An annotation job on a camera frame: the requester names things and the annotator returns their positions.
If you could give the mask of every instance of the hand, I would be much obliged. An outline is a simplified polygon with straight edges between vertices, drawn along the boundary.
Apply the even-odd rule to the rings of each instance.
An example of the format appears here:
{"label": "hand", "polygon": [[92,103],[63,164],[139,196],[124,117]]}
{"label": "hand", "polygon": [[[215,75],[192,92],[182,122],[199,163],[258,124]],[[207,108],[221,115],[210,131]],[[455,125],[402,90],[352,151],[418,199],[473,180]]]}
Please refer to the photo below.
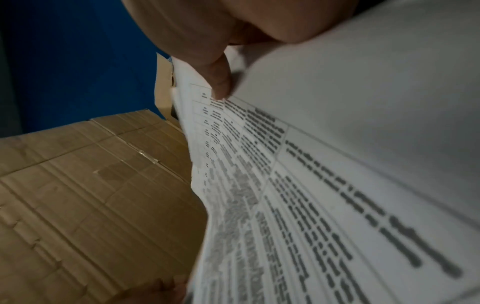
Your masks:
{"label": "hand", "polygon": [[187,294],[186,276],[154,282],[118,294],[107,304],[181,304]]}
{"label": "hand", "polygon": [[229,43],[305,41],[350,17],[358,0],[123,0],[160,49],[191,64],[213,88],[229,95]]}

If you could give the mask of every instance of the white paper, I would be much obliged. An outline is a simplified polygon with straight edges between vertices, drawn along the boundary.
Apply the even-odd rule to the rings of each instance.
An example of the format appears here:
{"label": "white paper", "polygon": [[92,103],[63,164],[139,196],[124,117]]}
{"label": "white paper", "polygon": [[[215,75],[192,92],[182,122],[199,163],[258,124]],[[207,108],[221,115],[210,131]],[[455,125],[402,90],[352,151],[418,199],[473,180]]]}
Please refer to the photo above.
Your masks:
{"label": "white paper", "polygon": [[194,303],[470,303],[480,290],[480,6],[390,2],[296,46],[174,60],[209,213]]}

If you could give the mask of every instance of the paper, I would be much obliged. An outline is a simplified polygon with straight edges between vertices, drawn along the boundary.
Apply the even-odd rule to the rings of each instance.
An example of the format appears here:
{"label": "paper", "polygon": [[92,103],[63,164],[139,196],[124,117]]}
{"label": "paper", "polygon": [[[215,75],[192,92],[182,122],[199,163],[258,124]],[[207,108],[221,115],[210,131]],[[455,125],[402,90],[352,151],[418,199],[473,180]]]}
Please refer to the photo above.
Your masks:
{"label": "paper", "polygon": [[229,48],[227,100],[174,60],[209,213],[194,303],[454,303],[480,290],[478,2],[390,2]]}

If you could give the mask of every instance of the torn cardboard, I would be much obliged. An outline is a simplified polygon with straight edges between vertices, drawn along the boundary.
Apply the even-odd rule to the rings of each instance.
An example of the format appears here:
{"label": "torn cardboard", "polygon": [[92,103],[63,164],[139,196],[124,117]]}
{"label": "torn cardboard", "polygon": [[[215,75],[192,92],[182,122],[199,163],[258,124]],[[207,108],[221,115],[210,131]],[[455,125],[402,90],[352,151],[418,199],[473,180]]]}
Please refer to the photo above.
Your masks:
{"label": "torn cardboard", "polygon": [[207,213],[148,110],[0,139],[0,302],[102,303],[190,273]]}

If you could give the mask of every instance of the blue background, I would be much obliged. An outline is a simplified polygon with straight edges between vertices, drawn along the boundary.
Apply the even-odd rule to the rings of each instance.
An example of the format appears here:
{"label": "blue background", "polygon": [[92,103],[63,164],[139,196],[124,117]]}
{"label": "blue background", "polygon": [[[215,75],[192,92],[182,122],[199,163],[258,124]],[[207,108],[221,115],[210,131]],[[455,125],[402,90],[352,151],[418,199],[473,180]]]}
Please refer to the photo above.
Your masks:
{"label": "blue background", "polygon": [[155,107],[157,55],[119,0],[2,0],[24,132]]}

